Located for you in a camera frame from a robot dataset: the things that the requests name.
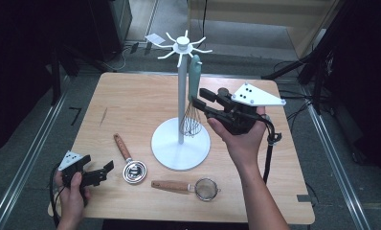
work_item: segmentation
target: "mesh strainer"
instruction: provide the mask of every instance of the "mesh strainer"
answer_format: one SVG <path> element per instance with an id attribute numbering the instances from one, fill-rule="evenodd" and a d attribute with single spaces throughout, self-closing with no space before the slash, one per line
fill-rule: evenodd
<path id="1" fill-rule="evenodd" d="M 217 193 L 220 192 L 220 189 L 217 188 L 217 184 L 210 178 L 201 178 L 195 185 L 183 181 L 153 180 L 151 181 L 151 187 L 196 193 L 197 197 L 204 201 L 212 200 L 216 197 Z"/>

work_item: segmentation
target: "stand base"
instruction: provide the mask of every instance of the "stand base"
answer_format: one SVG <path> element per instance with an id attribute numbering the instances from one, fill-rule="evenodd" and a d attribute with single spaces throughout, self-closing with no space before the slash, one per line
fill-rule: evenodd
<path id="1" fill-rule="evenodd" d="M 152 135 L 151 147 L 157 160 L 174 171 L 187 171 L 200 165 L 208 156 L 211 138 L 202 130 L 193 137 L 184 136 L 184 143 L 178 142 L 178 118 L 160 124 Z"/>

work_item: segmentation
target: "metal ring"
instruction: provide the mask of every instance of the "metal ring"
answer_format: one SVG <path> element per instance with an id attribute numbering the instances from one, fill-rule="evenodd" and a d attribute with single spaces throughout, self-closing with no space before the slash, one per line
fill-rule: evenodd
<path id="1" fill-rule="evenodd" d="M 201 182 L 201 181 L 203 181 L 203 180 L 209 180 L 209 181 L 211 181 L 211 182 L 213 183 L 213 185 L 214 185 L 214 195 L 213 195 L 212 197 L 205 198 L 205 197 L 202 197 L 202 196 L 197 192 L 197 185 L 199 184 L 199 182 Z M 219 192 L 220 190 L 217 188 L 217 184 L 216 184 L 216 182 L 215 182 L 214 180 L 205 177 L 205 178 L 201 178 L 201 179 L 199 179 L 199 180 L 196 182 L 196 184 L 194 184 L 194 191 L 195 191 L 197 197 L 199 197 L 201 200 L 203 200 L 203 201 L 209 201 L 209 200 L 214 199 L 214 198 L 217 196 L 217 194 L 218 194 L 218 192 Z"/>
<path id="2" fill-rule="evenodd" d="M 140 183 L 146 177 L 146 165 L 141 161 L 131 161 L 125 165 L 123 178 L 130 184 Z"/>

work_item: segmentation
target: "whisk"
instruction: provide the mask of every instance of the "whisk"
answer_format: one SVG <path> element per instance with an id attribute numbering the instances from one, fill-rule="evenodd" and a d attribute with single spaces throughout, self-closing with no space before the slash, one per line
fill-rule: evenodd
<path id="1" fill-rule="evenodd" d="M 188 107 L 180 125 L 180 131 L 185 136 L 193 137 L 202 130 L 200 125 L 200 116 L 198 110 L 192 104 L 192 98 L 197 98 L 199 88 L 202 62 L 200 57 L 195 55 L 190 62 L 189 70 L 189 89 L 188 89 Z"/>

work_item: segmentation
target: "wooden table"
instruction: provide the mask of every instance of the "wooden table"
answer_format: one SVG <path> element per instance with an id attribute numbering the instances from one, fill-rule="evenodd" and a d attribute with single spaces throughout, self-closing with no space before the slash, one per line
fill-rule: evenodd
<path id="1" fill-rule="evenodd" d="M 244 82 L 202 76 L 200 87 L 213 92 L 219 87 L 226 87 L 232 93 Z M 279 95 L 273 81 L 248 82 Z M 201 165 L 190 171 L 175 172 L 154 157 L 150 145 L 152 134 L 161 123 L 177 117 L 177 88 L 177 76 L 112 73 L 101 76 L 72 151 L 91 155 L 87 171 L 101 169 L 110 160 L 114 161 L 115 169 L 100 186 L 90 188 L 92 198 L 84 210 L 87 218 L 247 221 L 235 166 L 225 144 L 209 127 L 203 113 L 200 113 L 202 125 L 210 134 L 211 150 Z M 208 105 L 220 108 L 218 104 Z M 288 223 L 310 224 L 314 221 L 311 203 L 298 201 L 298 196 L 307 196 L 307 190 L 284 110 L 280 106 L 268 107 L 267 114 L 271 116 L 276 132 L 283 136 L 274 147 L 269 190 Z M 141 184 L 128 184 L 123 179 L 125 161 L 113 139 L 116 132 L 122 136 L 132 158 L 147 166 L 147 175 Z M 263 168 L 267 145 L 265 141 L 262 143 L 258 161 Z M 204 176 L 215 180 L 221 189 L 209 202 L 199 200 L 195 194 L 168 192 L 150 186 L 151 180 L 194 183 Z"/>

